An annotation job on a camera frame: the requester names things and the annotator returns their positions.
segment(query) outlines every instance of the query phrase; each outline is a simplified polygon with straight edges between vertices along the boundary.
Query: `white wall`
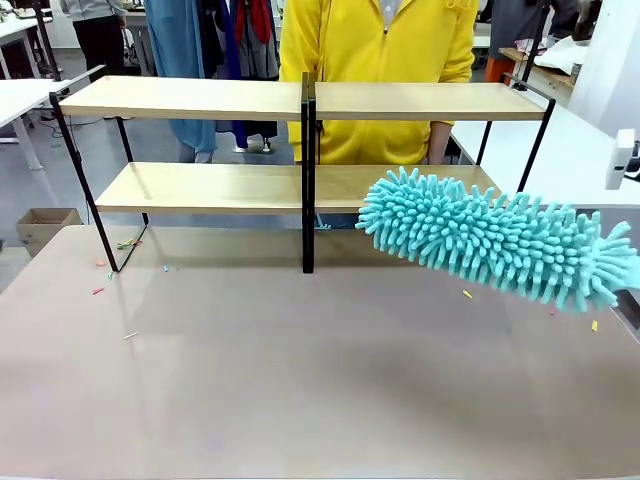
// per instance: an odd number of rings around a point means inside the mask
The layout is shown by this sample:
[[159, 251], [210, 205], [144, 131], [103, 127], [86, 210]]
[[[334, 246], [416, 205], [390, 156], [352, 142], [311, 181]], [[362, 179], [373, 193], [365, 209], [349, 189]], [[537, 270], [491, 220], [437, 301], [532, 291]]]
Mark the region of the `white wall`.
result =
[[60, 8], [58, 0], [51, 0], [53, 10], [53, 22], [47, 24], [47, 33], [53, 48], [80, 48], [73, 29], [73, 23]]
[[569, 110], [609, 136], [640, 129], [640, 1], [604, 1]]

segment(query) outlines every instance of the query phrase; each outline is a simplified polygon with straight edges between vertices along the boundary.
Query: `black pants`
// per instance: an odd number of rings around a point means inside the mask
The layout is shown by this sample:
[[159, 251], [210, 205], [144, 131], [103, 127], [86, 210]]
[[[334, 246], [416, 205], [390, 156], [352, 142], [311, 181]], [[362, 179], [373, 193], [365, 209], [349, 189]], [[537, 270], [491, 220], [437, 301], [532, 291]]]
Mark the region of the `black pants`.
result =
[[73, 22], [78, 43], [87, 62], [87, 70], [98, 65], [106, 65], [104, 69], [91, 75], [95, 81], [102, 75], [124, 75], [124, 40], [118, 17], [92, 18]]

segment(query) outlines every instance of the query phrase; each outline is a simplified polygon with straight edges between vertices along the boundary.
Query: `cardboard box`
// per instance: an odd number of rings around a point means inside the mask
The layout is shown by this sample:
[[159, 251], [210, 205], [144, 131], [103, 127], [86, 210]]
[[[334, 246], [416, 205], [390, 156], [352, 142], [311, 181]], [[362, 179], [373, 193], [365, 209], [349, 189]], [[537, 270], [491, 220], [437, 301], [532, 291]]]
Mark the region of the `cardboard box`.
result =
[[75, 208], [30, 208], [16, 230], [29, 255], [35, 257], [67, 225], [83, 225]]

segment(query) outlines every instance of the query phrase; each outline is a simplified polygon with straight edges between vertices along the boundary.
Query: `gray tabletop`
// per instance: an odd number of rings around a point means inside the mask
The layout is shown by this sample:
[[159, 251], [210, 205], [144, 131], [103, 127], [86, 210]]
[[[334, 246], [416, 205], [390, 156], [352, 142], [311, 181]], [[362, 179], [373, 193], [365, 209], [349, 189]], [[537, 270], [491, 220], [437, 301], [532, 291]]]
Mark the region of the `gray tabletop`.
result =
[[550, 315], [360, 232], [318, 234], [314, 275], [294, 231], [143, 241], [108, 282], [96, 231], [67, 227], [0, 296], [1, 474], [640, 472], [640, 349], [611, 312]]

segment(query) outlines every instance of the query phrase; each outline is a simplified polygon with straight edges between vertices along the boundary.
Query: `shelf board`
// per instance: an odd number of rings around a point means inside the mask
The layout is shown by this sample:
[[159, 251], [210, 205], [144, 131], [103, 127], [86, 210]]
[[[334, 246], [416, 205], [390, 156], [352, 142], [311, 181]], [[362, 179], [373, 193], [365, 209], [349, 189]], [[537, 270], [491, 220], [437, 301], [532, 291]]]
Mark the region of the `shelf board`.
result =
[[129, 163], [96, 200], [102, 212], [285, 214], [301, 210], [295, 165]]
[[106, 76], [60, 102], [67, 115], [300, 120], [301, 83]]
[[[484, 191], [494, 186], [480, 167], [420, 166], [421, 173], [455, 177]], [[389, 165], [320, 165], [318, 213], [355, 213]], [[96, 201], [102, 212], [290, 214], [302, 206], [296, 165], [129, 163]]]
[[[481, 167], [471, 165], [418, 165], [423, 175], [437, 175], [439, 179], [454, 177], [461, 180], [467, 192], [478, 185], [484, 192], [489, 187], [498, 187]], [[411, 173], [414, 166], [405, 167]], [[381, 178], [387, 178], [387, 171], [397, 173], [395, 165], [319, 165], [316, 167], [316, 212], [356, 213], [365, 206], [364, 198], [369, 187]]]
[[501, 83], [316, 83], [318, 120], [540, 120]]

